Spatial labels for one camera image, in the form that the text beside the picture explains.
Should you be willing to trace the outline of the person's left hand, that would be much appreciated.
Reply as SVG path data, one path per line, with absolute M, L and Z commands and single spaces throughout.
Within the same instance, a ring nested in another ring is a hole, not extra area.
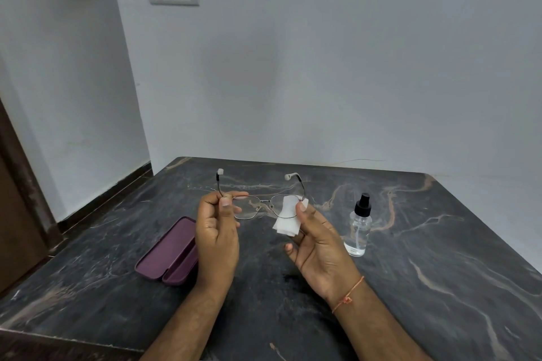
M 220 198 L 243 197 L 246 192 L 216 191 L 200 199 L 196 221 L 198 249 L 198 278 L 200 285 L 232 284 L 239 261 L 239 236 L 236 230 L 220 230 Z

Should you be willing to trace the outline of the person's right hand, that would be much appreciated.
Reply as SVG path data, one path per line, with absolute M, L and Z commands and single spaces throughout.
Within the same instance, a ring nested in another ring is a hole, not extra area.
M 300 229 L 284 249 L 309 286 L 332 308 L 362 275 L 324 216 L 322 224 L 322 230 Z

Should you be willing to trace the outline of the brown wooden door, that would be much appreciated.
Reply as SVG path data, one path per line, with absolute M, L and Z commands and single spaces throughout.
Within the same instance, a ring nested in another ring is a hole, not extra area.
M 0 298 L 63 242 L 0 100 Z

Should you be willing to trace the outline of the white cleaning tissue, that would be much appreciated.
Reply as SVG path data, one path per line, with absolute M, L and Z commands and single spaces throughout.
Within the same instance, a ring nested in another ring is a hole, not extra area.
M 277 195 L 272 198 L 271 203 L 272 211 L 277 216 L 273 229 L 278 234 L 297 236 L 301 223 L 296 215 L 296 206 L 302 203 L 304 207 L 307 207 L 308 199 L 301 199 L 296 195 Z

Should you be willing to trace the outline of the purple eyeglasses case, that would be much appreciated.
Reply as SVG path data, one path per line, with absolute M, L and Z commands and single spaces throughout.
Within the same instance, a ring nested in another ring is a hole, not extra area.
M 136 263 L 134 270 L 165 285 L 184 284 L 198 265 L 196 221 L 181 217 Z

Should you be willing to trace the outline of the person's right forearm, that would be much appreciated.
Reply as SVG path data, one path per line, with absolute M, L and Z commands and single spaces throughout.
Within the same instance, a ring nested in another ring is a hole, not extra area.
M 332 306 L 359 361 L 433 361 L 361 276 Z

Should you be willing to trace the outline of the clear spray bottle black cap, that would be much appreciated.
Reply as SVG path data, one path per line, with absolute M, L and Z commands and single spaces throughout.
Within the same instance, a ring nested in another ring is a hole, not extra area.
M 344 246 L 352 257 L 361 257 L 365 254 L 372 228 L 371 209 L 370 194 L 362 193 L 349 215 L 348 230 L 342 236 Z

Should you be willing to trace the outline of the person's left forearm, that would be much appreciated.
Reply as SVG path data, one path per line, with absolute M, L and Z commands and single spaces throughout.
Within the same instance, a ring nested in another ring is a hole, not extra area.
M 139 361 L 200 361 L 230 283 L 199 283 Z

